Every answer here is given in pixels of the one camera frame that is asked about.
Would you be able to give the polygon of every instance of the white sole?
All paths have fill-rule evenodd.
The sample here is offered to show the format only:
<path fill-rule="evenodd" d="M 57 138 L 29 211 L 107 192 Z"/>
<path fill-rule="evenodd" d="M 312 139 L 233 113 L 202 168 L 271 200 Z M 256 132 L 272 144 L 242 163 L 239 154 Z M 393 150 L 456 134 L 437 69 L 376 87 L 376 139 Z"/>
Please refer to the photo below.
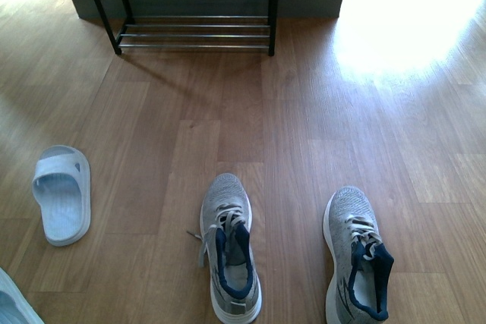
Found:
<path fill-rule="evenodd" d="M 334 248 L 333 248 L 333 240 L 331 238 L 331 231 L 329 228 L 329 210 L 331 207 L 331 201 L 333 201 L 334 194 L 329 199 L 329 202 L 326 206 L 326 212 L 324 213 L 324 219 L 322 222 L 322 230 L 324 234 L 324 238 L 326 239 L 327 246 L 333 256 L 334 262 L 334 274 L 333 278 L 331 279 L 331 283 L 327 288 L 326 294 L 326 321 L 327 324 L 341 324 L 339 321 L 339 317 L 337 316 L 337 309 L 336 309 L 336 276 L 337 276 L 337 265 L 336 265 L 336 257 L 334 255 Z"/>
<path fill-rule="evenodd" d="M 5 292 L 11 297 L 11 299 L 15 302 L 15 309 L 18 310 L 18 312 L 29 324 L 44 324 L 44 322 L 39 318 L 37 313 L 22 295 L 16 284 L 12 281 L 10 276 L 8 276 L 7 273 L 2 269 L 0 269 L 0 291 Z"/>

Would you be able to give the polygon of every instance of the wooden floor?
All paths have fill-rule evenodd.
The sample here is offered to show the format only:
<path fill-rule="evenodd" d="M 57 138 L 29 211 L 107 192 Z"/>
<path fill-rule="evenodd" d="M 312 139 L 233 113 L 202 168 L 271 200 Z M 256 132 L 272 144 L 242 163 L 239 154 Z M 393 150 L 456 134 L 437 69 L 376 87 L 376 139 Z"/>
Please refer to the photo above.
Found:
<path fill-rule="evenodd" d="M 0 0 L 0 266 L 48 324 L 215 323 L 196 231 L 243 181 L 258 323 L 325 322 L 325 205 L 344 184 L 395 257 L 388 323 L 484 324 L 486 0 L 344 0 L 280 19 L 276 56 L 126 52 L 70 0 Z M 81 149 L 90 230 L 50 246 L 40 153 Z"/>

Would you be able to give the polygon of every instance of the gray sneaker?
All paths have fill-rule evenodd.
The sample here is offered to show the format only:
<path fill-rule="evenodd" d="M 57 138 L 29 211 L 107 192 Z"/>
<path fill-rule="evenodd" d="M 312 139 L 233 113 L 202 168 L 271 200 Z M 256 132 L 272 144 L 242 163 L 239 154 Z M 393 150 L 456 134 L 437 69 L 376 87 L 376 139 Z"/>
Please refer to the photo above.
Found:
<path fill-rule="evenodd" d="M 327 204 L 323 232 L 334 261 L 326 297 L 327 324 L 375 324 L 388 319 L 393 258 L 365 194 L 351 186 L 335 192 Z"/>
<path fill-rule="evenodd" d="M 224 323 L 250 323 L 261 309 L 261 289 L 250 246 L 251 207 L 240 180 L 232 174 L 214 179 L 200 211 L 203 246 L 211 273 L 211 302 Z"/>

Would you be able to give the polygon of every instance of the shoe rack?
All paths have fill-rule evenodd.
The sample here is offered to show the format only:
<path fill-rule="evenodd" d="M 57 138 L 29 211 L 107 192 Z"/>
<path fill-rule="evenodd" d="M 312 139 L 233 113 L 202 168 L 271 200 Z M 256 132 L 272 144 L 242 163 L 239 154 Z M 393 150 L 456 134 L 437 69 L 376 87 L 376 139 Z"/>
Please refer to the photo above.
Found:
<path fill-rule="evenodd" d="M 275 53 L 278 0 L 257 0 L 260 2 L 258 14 L 252 14 L 255 8 L 253 0 L 214 0 L 214 4 L 238 4 L 237 11 L 233 9 L 228 14 L 224 11 L 218 14 L 190 14 L 193 9 L 190 5 L 182 11 L 179 6 L 177 14 L 167 14 L 165 0 L 156 0 L 159 6 L 153 8 L 161 10 L 161 14 L 148 15 L 137 15 L 134 1 L 121 0 L 125 20 L 121 26 L 121 22 L 118 22 L 119 30 L 115 34 L 113 19 L 107 16 L 106 2 L 94 0 L 117 55 L 125 48 L 239 49 L 267 51 L 270 56 Z M 211 5 L 213 0 L 204 1 Z M 199 5 L 199 0 L 191 2 L 188 4 Z"/>

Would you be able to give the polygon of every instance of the white shoelace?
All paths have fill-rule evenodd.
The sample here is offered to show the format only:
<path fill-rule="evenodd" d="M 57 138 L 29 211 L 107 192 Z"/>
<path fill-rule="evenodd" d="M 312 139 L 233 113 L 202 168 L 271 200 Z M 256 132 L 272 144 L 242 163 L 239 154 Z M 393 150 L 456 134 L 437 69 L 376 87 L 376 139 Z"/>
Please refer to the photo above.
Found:
<path fill-rule="evenodd" d="M 350 215 L 345 223 L 351 231 L 351 241 L 360 242 L 367 249 L 364 259 L 372 260 L 375 247 L 383 243 L 380 235 L 374 230 L 373 222 L 364 216 Z"/>
<path fill-rule="evenodd" d="M 214 234 L 217 228 L 224 230 L 226 237 L 229 237 L 234 227 L 239 223 L 245 223 L 245 218 L 243 218 L 243 209 L 237 203 L 224 203 L 219 205 L 216 210 L 216 224 L 210 225 L 206 234 L 201 237 L 199 234 L 194 234 L 188 231 L 189 234 L 203 241 L 203 245 L 199 251 L 199 267 L 204 266 L 204 254 L 207 250 L 207 242 L 210 239 L 214 239 Z M 226 252 L 229 252 L 229 244 L 226 245 Z"/>

